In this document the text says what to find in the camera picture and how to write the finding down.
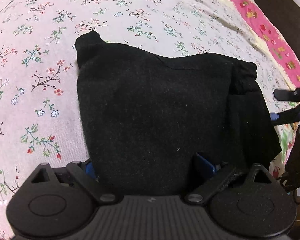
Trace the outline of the black pants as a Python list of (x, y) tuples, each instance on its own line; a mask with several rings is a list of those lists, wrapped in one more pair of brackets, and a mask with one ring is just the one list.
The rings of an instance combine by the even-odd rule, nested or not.
[(168, 58), (91, 31), (75, 42), (82, 127), (102, 185), (187, 190), (191, 159), (269, 166), (281, 152), (256, 65), (207, 53)]

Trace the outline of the white floral bed sheet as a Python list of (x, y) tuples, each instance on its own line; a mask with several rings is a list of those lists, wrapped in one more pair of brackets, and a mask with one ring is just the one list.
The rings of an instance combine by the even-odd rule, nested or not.
[(231, 239), (187, 200), (282, 174), (290, 87), (225, 0), (0, 0), (0, 239)]

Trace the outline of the pink cream patterned blanket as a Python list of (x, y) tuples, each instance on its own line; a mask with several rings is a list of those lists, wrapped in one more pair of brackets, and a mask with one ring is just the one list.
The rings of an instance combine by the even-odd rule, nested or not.
[(0, 0), (0, 187), (34, 167), (86, 160), (75, 41), (96, 31), (166, 57), (217, 53), (253, 62), (267, 107), (300, 86), (300, 62), (254, 0)]

